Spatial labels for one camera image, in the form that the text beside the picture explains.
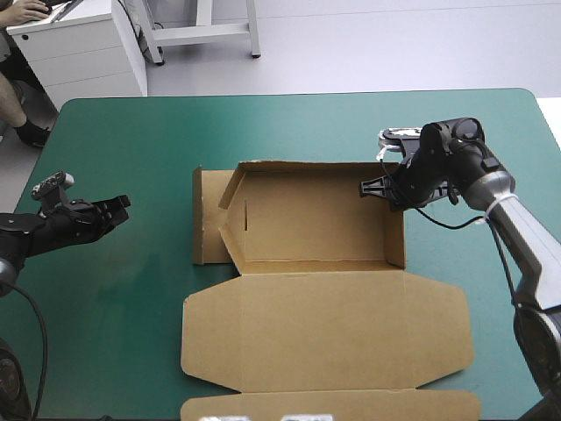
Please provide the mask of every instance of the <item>cardboard flap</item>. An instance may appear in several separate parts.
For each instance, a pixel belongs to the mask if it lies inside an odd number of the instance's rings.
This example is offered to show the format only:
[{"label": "cardboard flap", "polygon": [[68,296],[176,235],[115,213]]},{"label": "cardboard flap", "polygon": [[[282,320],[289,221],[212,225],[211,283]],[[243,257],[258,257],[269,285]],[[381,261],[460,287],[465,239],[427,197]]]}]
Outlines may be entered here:
[{"label": "cardboard flap", "polygon": [[382,174],[371,162],[240,163],[220,203],[240,273],[404,268],[402,213],[358,193]]},{"label": "cardboard flap", "polygon": [[463,291],[401,270],[244,275],[184,317],[183,370],[243,392],[415,388],[473,358]]},{"label": "cardboard flap", "polygon": [[218,206],[234,171],[193,171],[193,263],[231,262],[218,228],[226,222],[226,211]]},{"label": "cardboard flap", "polygon": [[353,390],[190,399],[181,408],[181,421],[227,416],[281,421],[296,414],[329,414],[335,421],[477,421],[479,413],[477,397],[463,391]]}]

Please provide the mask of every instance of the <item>green table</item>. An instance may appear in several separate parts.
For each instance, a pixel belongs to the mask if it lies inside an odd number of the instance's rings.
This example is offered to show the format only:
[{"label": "green table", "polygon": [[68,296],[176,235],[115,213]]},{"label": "green table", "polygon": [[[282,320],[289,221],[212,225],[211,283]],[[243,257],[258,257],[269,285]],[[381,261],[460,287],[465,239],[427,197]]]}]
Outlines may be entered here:
[{"label": "green table", "polygon": [[[523,202],[561,238],[559,149],[524,90],[67,104],[18,211],[37,210],[31,186],[58,169],[75,176],[71,197],[128,194],[132,207],[130,221],[111,235],[29,259],[19,278],[37,297],[50,336],[41,416],[177,418],[190,397],[229,393],[180,368],[183,299],[235,275],[230,265],[190,263],[193,168],[234,168],[253,159],[370,161],[381,128],[461,116],[480,118]],[[428,211],[449,222],[472,215],[447,201]],[[474,364],[430,387],[473,391],[482,417],[520,415],[538,393],[512,333],[513,311],[490,232],[484,225],[448,232],[415,212],[406,222],[408,271],[461,286],[472,311]],[[0,315],[0,337],[20,356],[34,396],[40,363],[34,316],[15,294],[2,299]]]}]

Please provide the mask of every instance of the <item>person's arm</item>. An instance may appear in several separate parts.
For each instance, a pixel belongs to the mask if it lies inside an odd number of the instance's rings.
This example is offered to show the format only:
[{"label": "person's arm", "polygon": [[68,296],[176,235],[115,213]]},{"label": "person's arm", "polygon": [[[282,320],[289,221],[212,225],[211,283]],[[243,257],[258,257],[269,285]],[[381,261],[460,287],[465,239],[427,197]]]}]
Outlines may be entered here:
[{"label": "person's arm", "polygon": [[10,7],[0,11],[0,28],[22,25],[30,20],[48,18],[48,8],[40,0],[19,0]]}]

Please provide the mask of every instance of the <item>black cable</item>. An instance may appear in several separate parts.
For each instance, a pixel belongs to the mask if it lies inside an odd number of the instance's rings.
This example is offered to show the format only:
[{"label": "black cable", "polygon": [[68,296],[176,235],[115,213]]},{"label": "black cable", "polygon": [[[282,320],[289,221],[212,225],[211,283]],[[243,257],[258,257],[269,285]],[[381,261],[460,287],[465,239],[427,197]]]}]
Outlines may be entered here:
[{"label": "black cable", "polygon": [[415,206],[413,204],[413,202],[411,200],[409,200],[407,195],[405,195],[403,193],[403,190],[401,190],[399,184],[397,182],[395,182],[394,178],[386,170],[386,165],[384,164],[383,159],[380,159],[380,164],[382,166],[382,170],[384,171],[384,174],[386,175],[386,177],[389,179],[390,182],[392,182],[392,185],[395,186],[398,189],[398,191],[403,196],[403,198],[405,198],[405,200],[408,202],[409,206],[411,206],[411,208],[415,209],[417,212],[419,212],[421,215],[423,215],[425,218],[427,218],[433,224],[436,224],[438,226],[442,226],[443,228],[446,228],[448,230],[461,230],[462,228],[466,228],[468,225],[471,225],[475,221],[479,221],[480,219],[483,218],[482,216],[474,217],[472,219],[469,219],[468,221],[465,221],[463,224],[460,224],[460,225],[448,225],[448,224],[445,224],[444,222],[440,222],[440,221],[434,219],[433,217],[428,215],[426,212],[424,212],[423,210],[421,210],[417,206]]},{"label": "black cable", "polygon": [[[142,33],[142,28],[140,28],[140,31],[138,31],[137,33],[137,29],[134,26],[134,23],[132,22],[132,18],[131,18],[131,14],[129,13],[129,10],[126,8],[126,5],[123,3],[123,0],[117,0],[117,2],[121,5],[121,7],[123,8],[124,14],[126,15],[127,19],[129,20],[129,24],[131,24],[131,28],[132,28],[132,33],[134,33],[134,38],[137,41],[138,44],[138,48],[140,49],[140,52],[142,53],[142,56],[144,57],[144,60],[146,60],[149,63],[154,64],[152,58],[148,58],[146,56],[146,51],[148,51],[148,47],[145,48],[144,50],[140,47],[140,34]],[[164,29],[164,25],[162,25],[160,22],[154,22],[155,25],[159,25],[161,29]]]},{"label": "black cable", "polygon": [[505,276],[507,277],[508,282],[508,290],[510,291],[510,297],[512,298],[512,304],[514,305],[515,309],[515,285],[512,282],[512,276],[510,274],[510,269],[508,268],[508,261],[505,256],[504,251],[502,250],[501,239],[499,238],[499,233],[497,232],[497,228],[494,226],[494,222],[491,219],[487,220],[489,224],[489,228],[491,229],[491,233],[493,234],[494,244],[497,246],[497,251],[499,252],[499,256],[501,257],[502,268],[505,271]]},{"label": "black cable", "polygon": [[35,312],[35,316],[37,316],[37,320],[39,321],[39,326],[41,328],[41,337],[43,339],[43,357],[42,357],[42,361],[41,361],[41,376],[39,377],[39,386],[37,387],[37,399],[35,399],[35,407],[33,409],[32,417],[31,417],[31,421],[35,421],[37,419],[38,414],[39,414],[39,408],[41,406],[41,400],[43,399],[43,389],[45,388],[45,378],[46,378],[46,367],[47,367],[47,363],[48,363],[48,360],[49,360],[49,351],[48,351],[48,342],[47,342],[47,337],[46,337],[45,319],[43,318],[43,315],[41,314],[41,311],[39,309],[39,306],[37,305],[37,302],[33,299],[32,296],[29,295],[29,293],[25,292],[25,290],[21,289],[19,286],[12,285],[11,283],[8,283],[6,281],[0,280],[0,283],[5,287],[11,288],[11,289],[17,291],[21,296],[23,296],[29,302],[29,304],[33,308],[33,311]]}]

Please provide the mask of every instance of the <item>white floor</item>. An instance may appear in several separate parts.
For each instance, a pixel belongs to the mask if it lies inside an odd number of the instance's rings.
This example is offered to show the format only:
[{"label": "white floor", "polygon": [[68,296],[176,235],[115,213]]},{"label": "white floor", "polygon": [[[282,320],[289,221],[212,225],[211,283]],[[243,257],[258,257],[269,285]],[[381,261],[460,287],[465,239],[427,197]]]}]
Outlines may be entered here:
[{"label": "white floor", "polygon": [[[150,95],[201,96],[525,88],[561,142],[561,0],[257,0],[263,56],[246,42],[166,49]],[[192,4],[153,1],[184,25]],[[245,0],[215,0],[217,23]],[[37,153],[0,143],[0,211],[13,211]]]}]

